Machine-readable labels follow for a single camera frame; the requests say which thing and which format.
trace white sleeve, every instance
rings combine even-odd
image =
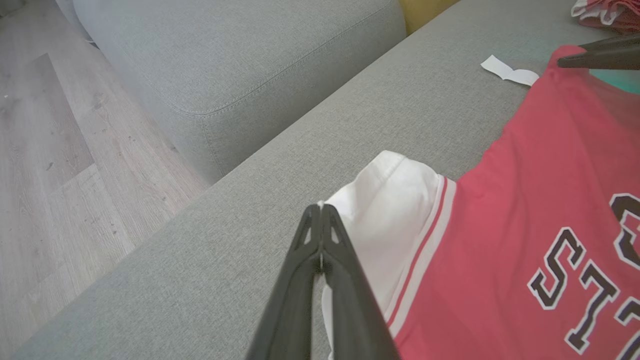
[[[430,226],[444,178],[423,163],[383,151],[326,203],[335,206],[385,320],[406,264]],[[324,287],[324,326],[333,348],[332,291]]]

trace gray sofa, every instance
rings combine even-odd
[[[405,37],[397,0],[57,0],[211,184]]]
[[[380,151],[452,179],[527,94],[480,63],[541,73],[607,37],[570,0],[461,0],[249,157],[37,332],[15,359],[242,359],[305,206]],[[329,351],[319,311],[313,351]]]

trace wooden floor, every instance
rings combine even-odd
[[[204,189],[53,0],[0,19],[0,359]]]

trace red stripe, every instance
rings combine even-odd
[[[438,223],[438,219],[440,218],[440,212],[442,211],[442,206],[444,204],[444,195],[445,195],[445,193],[447,191],[447,182],[448,181],[449,180],[445,177],[444,178],[444,185],[442,186],[442,194],[440,194],[440,203],[438,204],[438,211],[436,212],[436,216],[433,219],[433,222],[431,223],[431,226],[429,227],[429,231],[427,232],[427,235],[424,236],[424,239],[422,239],[422,243],[420,244],[420,247],[418,248],[418,251],[413,256],[413,260],[411,261],[411,266],[409,267],[409,274],[406,276],[406,279],[404,280],[404,285],[402,287],[402,291],[400,291],[400,296],[398,296],[398,300],[396,302],[396,306],[394,307],[394,312],[391,313],[391,317],[389,318],[389,321],[387,321],[387,327],[390,327],[391,324],[396,319],[396,315],[397,315],[398,309],[400,308],[400,303],[402,303],[402,299],[404,297],[404,293],[406,292],[406,289],[409,286],[409,280],[411,279],[411,276],[413,275],[413,268],[415,268],[415,264],[418,262],[418,258],[420,257],[420,253],[422,252],[422,249],[427,244],[427,240],[431,236],[431,233],[433,233],[433,229],[435,229],[436,224]]]

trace gray upholstery fabric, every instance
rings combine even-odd
[[[214,183],[405,36],[397,0],[76,0],[96,44]]]
[[[74,8],[74,0],[56,0],[58,7],[62,11],[62,14],[67,18],[69,23],[76,29],[76,31],[82,35],[87,41],[93,42],[89,33],[86,32],[84,26],[80,23],[78,16],[76,15],[76,9]]]
[[[336,91],[97,281],[15,359],[242,359],[305,206],[388,149],[453,179],[527,88],[480,63],[541,72],[561,44],[607,34],[571,0],[462,0]],[[322,323],[316,359],[326,359]]]

